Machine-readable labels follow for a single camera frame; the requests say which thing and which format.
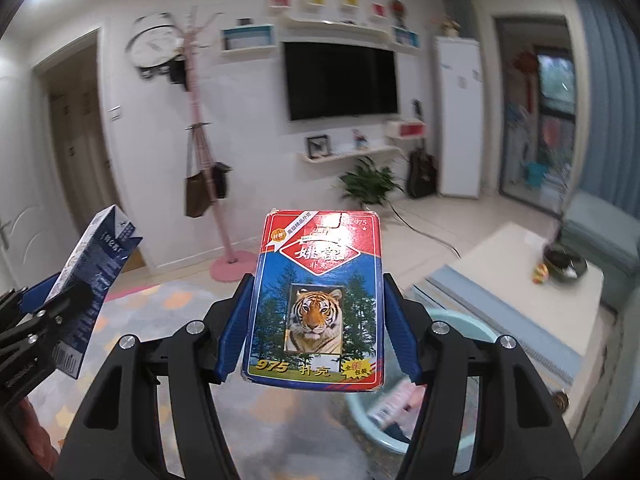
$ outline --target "power cable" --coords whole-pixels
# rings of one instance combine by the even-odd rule
[[[411,231],[414,231],[414,232],[418,233],[419,235],[426,236],[427,238],[431,238],[431,240],[435,240],[437,243],[444,245],[446,248],[448,248],[448,249],[452,250],[454,253],[456,253],[457,257],[462,258],[462,256],[460,256],[460,253],[458,252],[458,250],[453,245],[451,245],[449,242],[446,242],[446,241],[442,240],[441,238],[438,238],[437,236],[430,235],[428,233],[423,233],[422,231],[419,231],[415,227],[412,227],[411,225],[409,225],[409,223],[404,218],[402,218],[400,216],[398,211],[396,211],[396,208],[393,206],[393,204],[391,202],[389,202],[389,200],[387,200],[387,202],[388,202],[389,206],[391,207],[391,210],[402,221],[402,223],[404,223],[404,225],[406,225],[409,229],[411,229]]]

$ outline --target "white cabinet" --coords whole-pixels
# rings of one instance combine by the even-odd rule
[[[436,38],[442,150],[438,191],[477,198],[482,164],[482,69],[475,40]]]

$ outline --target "pink round base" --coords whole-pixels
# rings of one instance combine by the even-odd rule
[[[228,263],[226,256],[221,256],[215,260],[209,269],[211,278],[217,282],[231,283],[239,282],[247,273],[255,273],[255,266],[258,263],[258,256],[249,251],[235,251],[238,261],[234,264]]]

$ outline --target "brown bag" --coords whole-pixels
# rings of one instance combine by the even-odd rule
[[[211,202],[204,174],[199,171],[197,174],[191,175],[192,135],[193,133],[190,131],[187,148],[187,178],[184,179],[184,214],[191,218],[199,218],[204,215]]]

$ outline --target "coffee table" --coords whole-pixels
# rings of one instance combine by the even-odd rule
[[[588,263],[575,283],[532,282],[548,240],[512,222],[503,225],[462,259],[445,266],[413,294],[427,306],[469,312],[497,333],[513,335],[551,390],[564,389],[570,432],[593,387],[604,335],[596,330],[602,271]]]

